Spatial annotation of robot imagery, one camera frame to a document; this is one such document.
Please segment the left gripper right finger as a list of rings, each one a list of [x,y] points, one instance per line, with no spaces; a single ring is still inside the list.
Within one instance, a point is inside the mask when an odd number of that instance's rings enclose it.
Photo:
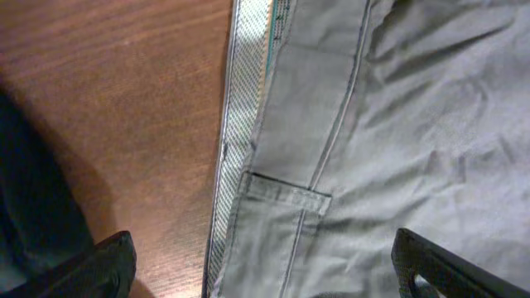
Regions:
[[[396,232],[391,258],[401,297],[529,298],[528,291],[407,228]]]

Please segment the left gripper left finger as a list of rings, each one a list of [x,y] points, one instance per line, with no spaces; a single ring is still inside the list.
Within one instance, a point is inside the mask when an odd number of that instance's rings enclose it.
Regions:
[[[137,254],[129,231],[120,231],[1,298],[128,298]]]

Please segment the grey shorts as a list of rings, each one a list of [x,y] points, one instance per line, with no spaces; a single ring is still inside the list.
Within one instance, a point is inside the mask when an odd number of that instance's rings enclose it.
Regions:
[[[529,287],[529,3],[278,1],[210,297],[395,297],[408,228]]]

